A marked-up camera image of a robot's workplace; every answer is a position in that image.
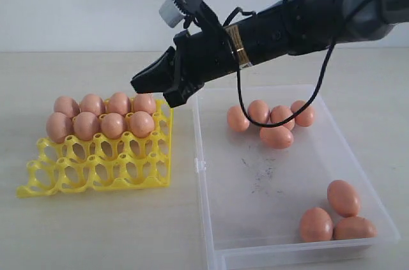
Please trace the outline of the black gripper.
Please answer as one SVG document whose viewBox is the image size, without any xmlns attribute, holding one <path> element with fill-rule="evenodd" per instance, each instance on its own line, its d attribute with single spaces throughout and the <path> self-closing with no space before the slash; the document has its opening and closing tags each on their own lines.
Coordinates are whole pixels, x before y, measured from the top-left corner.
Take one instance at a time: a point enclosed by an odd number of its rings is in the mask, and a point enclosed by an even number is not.
<svg viewBox="0 0 409 270">
<path fill-rule="evenodd" d="M 343 16 L 342 0 L 282 0 L 259 12 L 235 8 L 217 33 L 180 32 L 155 62 L 135 74 L 137 94 L 163 93 L 171 108 L 206 82 L 283 55 L 325 50 Z"/>
</svg>

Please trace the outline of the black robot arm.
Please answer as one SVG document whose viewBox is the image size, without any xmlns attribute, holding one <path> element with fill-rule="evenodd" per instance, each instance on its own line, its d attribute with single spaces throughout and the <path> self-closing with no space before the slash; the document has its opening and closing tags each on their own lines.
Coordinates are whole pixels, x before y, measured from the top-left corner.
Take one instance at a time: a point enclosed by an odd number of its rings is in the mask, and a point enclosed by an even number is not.
<svg viewBox="0 0 409 270">
<path fill-rule="evenodd" d="M 224 22 L 204 0 L 166 0 L 159 13 L 183 31 L 130 83 L 178 107 L 206 82 L 242 68 L 319 52 L 332 42 L 380 40 L 408 21 L 408 0 L 281 0 L 259 12 L 235 8 Z"/>
</svg>

